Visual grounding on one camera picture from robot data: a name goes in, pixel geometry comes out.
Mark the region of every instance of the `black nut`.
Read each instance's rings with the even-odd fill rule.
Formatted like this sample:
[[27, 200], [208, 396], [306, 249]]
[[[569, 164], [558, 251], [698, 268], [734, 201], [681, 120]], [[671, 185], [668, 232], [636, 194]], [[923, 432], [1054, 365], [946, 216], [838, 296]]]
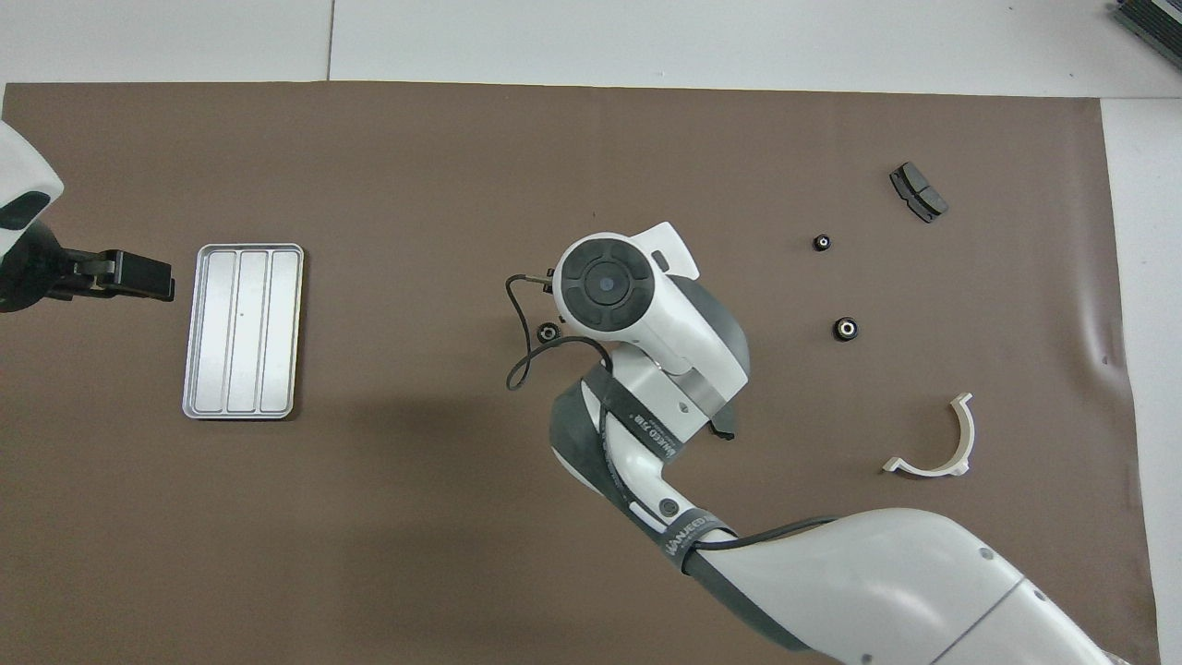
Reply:
[[858, 321], [843, 315], [833, 321], [833, 337], [838, 343], [849, 343], [858, 337]]
[[538, 341], [545, 345], [563, 337], [563, 328], [557, 322], [546, 321], [538, 326]]

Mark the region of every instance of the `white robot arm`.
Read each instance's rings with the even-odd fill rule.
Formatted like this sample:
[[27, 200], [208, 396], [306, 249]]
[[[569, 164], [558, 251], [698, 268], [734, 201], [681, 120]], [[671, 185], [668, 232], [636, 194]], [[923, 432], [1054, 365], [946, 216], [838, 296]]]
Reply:
[[696, 276], [668, 222], [596, 233], [563, 253], [558, 311], [578, 335], [621, 343], [554, 402], [551, 445], [570, 474], [790, 650], [856, 665], [1119, 663], [946, 517], [875, 510], [738, 539], [665, 483], [664, 465], [726, 413], [751, 372], [742, 328]]
[[169, 263], [124, 252], [65, 249], [38, 217], [63, 190], [50, 164], [0, 122], [0, 312], [43, 296], [137, 295], [171, 300]]

